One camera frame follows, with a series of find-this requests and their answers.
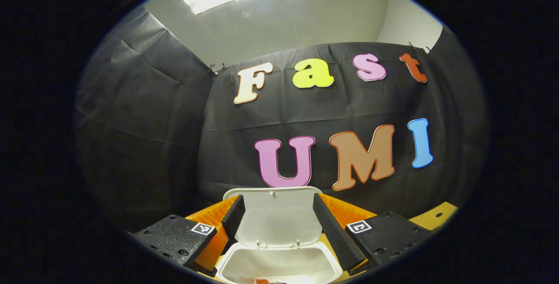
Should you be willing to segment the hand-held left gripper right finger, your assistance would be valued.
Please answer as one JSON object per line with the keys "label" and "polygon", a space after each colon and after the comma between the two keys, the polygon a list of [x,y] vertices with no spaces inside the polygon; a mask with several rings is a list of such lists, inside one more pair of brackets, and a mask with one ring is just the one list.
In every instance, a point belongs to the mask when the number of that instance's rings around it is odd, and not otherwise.
{"label": "hand-held left gripper right finger", "polygon": [[346,272],[381,268],[412,252],[433,234],[393,211],[376,215],[324,193],[314,194],[313,211]]}

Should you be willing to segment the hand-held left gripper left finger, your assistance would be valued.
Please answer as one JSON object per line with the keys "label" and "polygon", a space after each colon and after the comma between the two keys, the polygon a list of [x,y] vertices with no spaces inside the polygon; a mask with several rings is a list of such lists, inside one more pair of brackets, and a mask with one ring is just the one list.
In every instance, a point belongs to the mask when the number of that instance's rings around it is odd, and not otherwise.
{"label": "hand-held left gripper left finger", "polygon": [[204,275],[215,275],[245,214],[243,196],[226,198],[187,217],[169,215],[132,234],[154,254]]}

